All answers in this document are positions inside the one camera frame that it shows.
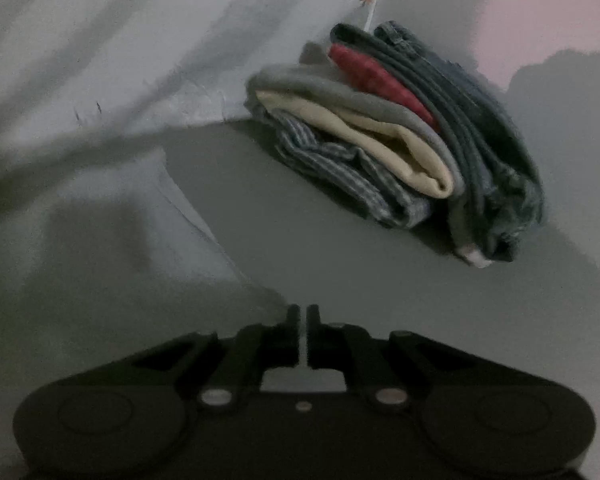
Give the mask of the light grey shirt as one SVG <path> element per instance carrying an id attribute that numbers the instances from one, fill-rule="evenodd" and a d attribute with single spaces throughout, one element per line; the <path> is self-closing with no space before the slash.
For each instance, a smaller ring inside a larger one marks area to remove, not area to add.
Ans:
<path id="1" fill-rule="evenodd" d="M 51 380 L 193 330 L 282 319 L 166 165 L 212 127 L 110 141 L 0 178 L 0 412 Z"/>

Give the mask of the red folded garment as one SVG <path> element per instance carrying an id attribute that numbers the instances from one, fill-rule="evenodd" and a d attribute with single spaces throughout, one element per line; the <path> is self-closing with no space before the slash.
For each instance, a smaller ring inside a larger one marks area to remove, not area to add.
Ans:
<path id="1" fill-rule="evenodd" d="M 328 50 L 328 57 L 344 73 L 354 88 L 402 105 L 434 130 L 440 130 L 429 108 L 370 55 L 355 51 L 343 44 L 332 44 Z"/>

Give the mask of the cream folded garment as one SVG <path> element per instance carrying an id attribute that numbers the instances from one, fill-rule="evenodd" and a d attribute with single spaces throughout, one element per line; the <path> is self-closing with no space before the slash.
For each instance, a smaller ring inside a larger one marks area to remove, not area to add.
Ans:
<path id="1" fill-rule="evenodd" d="M 287 112 L 362 148 L 390 174 L 419 193 L 442 200 L 464 191 L 464 182 L 453 165 L 409 128 L 380 122 L 346 108 L 323 106 L 289 92 L 258 90 L 256 98 L 270 113 Z"/>

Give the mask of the grey folded garment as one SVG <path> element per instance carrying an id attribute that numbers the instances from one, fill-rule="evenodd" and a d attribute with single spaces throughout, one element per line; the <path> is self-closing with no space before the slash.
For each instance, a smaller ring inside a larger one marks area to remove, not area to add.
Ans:
<path id="1" fill-rule="evenodd" d="M 250 78 L 248 89 L 259 104 L 261 103 L 256 98 L 258 90 L 289 92 L 323 106 L 346 108 L 380 122 L 391 122 L 409 128 L 436 148 L 462 178 L 463 193 L 451 197 L 450 200 L 456 200 L 466 192 L 460 166 L 437 131 L 406 107 L 352 88 L 335 66 L 328 64 L 265 66 Z"/>

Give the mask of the white carrot print backdrop sheet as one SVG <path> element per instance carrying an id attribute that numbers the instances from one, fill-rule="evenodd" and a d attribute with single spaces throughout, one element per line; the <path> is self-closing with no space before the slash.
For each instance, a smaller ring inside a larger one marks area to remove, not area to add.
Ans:
<path id="1" fill-rule="evenodd" d="M 248 77 L 376 0 L 0 0 L 0 173 L 242 116 Z"/>

